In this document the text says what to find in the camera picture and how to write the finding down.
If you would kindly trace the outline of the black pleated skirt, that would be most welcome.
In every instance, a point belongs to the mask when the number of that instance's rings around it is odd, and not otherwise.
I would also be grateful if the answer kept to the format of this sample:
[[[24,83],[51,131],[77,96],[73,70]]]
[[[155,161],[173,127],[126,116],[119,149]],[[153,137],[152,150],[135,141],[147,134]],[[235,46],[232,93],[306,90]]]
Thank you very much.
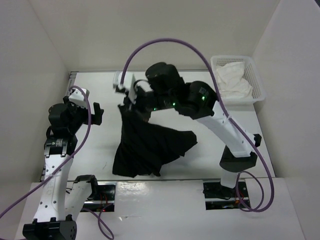
[[[117,176],[161,176],[163,165],[185,156],[197,142],[193,131],[179,131],[148,123],[137,112],[119,105],[121,137],[112,173]]]

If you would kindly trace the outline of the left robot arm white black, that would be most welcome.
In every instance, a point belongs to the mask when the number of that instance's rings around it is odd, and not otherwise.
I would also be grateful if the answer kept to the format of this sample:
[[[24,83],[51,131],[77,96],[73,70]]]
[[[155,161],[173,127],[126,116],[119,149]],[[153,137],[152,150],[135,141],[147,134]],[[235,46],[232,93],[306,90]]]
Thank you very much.
[[[68,176],[76,153],[77,131],[83,124],[101,125],[104,110],[84,97],[65,96],[48,110],[50,126],[44,144],[45,175],[37,211],[32,223],[23,226],[27,240],[74,240],[76,220],[85,201],[98,197],[100,188],[94,175],[80,175],[67,193]]]

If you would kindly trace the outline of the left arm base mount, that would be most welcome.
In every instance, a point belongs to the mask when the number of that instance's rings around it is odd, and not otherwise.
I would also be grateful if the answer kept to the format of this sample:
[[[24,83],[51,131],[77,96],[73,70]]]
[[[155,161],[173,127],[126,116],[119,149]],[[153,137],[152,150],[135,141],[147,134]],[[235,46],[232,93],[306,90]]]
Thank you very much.
[[[99,181],[95,194],[92,194],[83,204],[83,207],[95,213],[114,212],[116,185],[114,181]]]

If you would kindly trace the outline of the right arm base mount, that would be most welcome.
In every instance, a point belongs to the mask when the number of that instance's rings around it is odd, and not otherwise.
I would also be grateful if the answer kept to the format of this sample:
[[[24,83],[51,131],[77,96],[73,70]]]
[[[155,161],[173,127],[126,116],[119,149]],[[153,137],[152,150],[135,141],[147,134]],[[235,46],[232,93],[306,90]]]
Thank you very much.
[[[203,182],[203,195],[206,210],[233,210],[244,209],[245,207],[240,202],[242,199],[247,206],[251,206],[249,193],[245,181],[240,181],[238,184],[238,197],[236,188],[228,188],[222,186],[217,180]]]

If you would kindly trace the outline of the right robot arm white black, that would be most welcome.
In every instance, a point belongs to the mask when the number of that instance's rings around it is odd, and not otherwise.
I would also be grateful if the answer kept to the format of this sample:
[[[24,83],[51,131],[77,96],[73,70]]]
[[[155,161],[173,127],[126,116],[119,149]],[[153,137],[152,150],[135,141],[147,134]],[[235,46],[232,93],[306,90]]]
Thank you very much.
[[[150,91],[138,86],[133,73],[122,71],[114,80],[115,86],[126,94],[124,104],[144,120],[149,120],[154,111],[175,109],[213,132],[225,144],[219,163],[219,192],[231,196],[237,190],[239,173],[256,165],[258,156],[253,148],[260,146],[262,137],[251,133],[243,136],[245,130],[232,124],[216,92],[203,81],[185,82],[174,65],[153,64],[145,71],[145,77]]]

